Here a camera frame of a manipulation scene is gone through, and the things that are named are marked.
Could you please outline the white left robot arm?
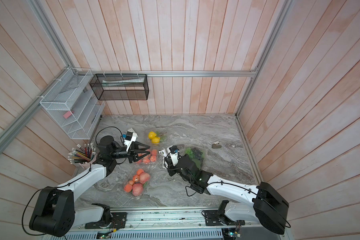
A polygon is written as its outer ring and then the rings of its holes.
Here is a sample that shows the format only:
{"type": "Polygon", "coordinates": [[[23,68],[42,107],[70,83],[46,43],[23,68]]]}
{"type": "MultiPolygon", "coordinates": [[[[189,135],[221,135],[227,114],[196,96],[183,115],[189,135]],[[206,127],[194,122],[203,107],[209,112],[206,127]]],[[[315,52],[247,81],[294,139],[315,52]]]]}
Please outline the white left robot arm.
{"type": "Polygon", "coordinates": [[[99,153],[89,168],[57,186],[36,192],[38,199],[29,222],[29,229],[39,235],[63,237],[72,228],[94,224],[100,228],[115,226],[110,207],[92,204],[76,208],[75,201],[90,187],[109,176],[118,165],[118,159],[135,163],[148,155],[150,146],[137,140],[137,134],[128,132],[121,144],[112,136],[102,137],[97,144],[99,153]]]}

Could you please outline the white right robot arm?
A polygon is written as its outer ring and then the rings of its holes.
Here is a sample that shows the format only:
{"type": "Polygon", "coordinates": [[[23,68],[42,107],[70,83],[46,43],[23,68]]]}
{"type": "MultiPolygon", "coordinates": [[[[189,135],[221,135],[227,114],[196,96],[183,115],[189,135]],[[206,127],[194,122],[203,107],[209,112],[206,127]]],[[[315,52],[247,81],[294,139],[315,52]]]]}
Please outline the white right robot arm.
{"type": "Polygon", "coordinates": [[[270,184],[246,185],[200,170],[188,155],[166,154],[164,167],[170,176],[179,175],[198,194],[222,196],[217,220],[228,225],[237,221],[258,222],[269,231],[282,235],[291,225],[287,221],[289,203],[270,184]]]}

